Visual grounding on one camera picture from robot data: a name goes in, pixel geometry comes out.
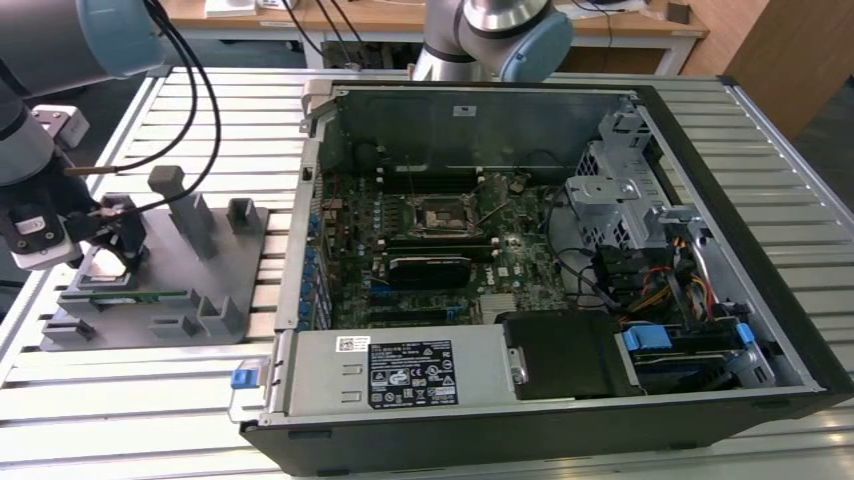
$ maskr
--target blue latch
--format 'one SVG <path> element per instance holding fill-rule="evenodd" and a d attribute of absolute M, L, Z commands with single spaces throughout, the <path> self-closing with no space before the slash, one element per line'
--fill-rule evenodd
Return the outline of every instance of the blue latch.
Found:
<path fill-rule="evenodd" d="M 757 337 L 753 334 L 750 325 L 748 325 L 746 323 L 740 323 L 738 325 L 736 325 L 736 331 L 738 332 L 738 336 L 742 337 L 742 342 L 745 342 L 745 345 L 750 345 L 757 341 Z"/>
<path fill-rule="evenodd" d="M 241 369 L 231 372 L 231 388 L 242 390 L 245 388 L 258 388 L 258 370 Z"/>
<path fill-rule="evenodd" d="M 630 352 L 673 348 L 670 335 L 662 325 L 638 325 L 624 332 L 624 341 Z"/>

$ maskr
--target wooden desk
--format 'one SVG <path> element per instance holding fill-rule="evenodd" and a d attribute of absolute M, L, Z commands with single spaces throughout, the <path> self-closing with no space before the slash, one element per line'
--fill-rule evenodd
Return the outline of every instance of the wooden desk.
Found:
<path fill-rule="evenodd" d="M 261 10 L 254 17 L 205 18 L 205 0 L 162 0 L 170 11 L 175 25 L 191 38 L 218 38 L 222 40 L 298 40 L 287 11 Z M 347 25 L 338 15 L 331 2 L 326 0 L 327 11 L 345 40 L 355 40 Z M 425 7 L 397 5 L 374 0 L 349 2 L 339 0 L 362 38 L 370 42 L 410 42 L 425 40 Z M 301 0 L 294 9 L 297 18 L 311 40 L 321 44 L 337 40 L 317 0 Z M 612 47 L 614 49 L 664 50 L 656 68 L 660 75 L 678 75 L 694 43 L 709 30 L 693 18 L 690 25 L 656 20 L 640 13 L 612 15 L 613 41 L 609 38 L 608 19 L 589 18 L 573 22 L 575 27 L 574 46 Z M 323 58 L 306 48 L 309 68 L 323 68 Z"/>

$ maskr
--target floor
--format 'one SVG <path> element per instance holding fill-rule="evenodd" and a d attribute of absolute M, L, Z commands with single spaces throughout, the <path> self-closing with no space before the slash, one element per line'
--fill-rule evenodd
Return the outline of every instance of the floor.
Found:
<path fill-rule="evenodd" d="M 801 155 L 854 209 L 854 78 L 794 141 Z"/>

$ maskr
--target motherboard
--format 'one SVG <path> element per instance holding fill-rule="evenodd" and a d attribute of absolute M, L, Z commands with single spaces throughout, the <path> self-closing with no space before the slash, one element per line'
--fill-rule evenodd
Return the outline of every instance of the motherboard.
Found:
<path fill-rule="evenodd" d="M 325 178 L 333 328 L 494 323 L 567 308 L 542 224 L 555 186 L 525 172 Z"/>

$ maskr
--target black cover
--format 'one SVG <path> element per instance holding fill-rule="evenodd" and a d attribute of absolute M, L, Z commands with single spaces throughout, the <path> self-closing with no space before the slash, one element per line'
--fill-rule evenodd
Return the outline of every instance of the black cover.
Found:
<path fill-rule="evenodd" d="M 553 310 L 498 316 L 507 346 L 522 349 L 529 381 L 519 400 L 640 395 L 629 384 L 614 335 L 617 320 L 601 311 Z"/>

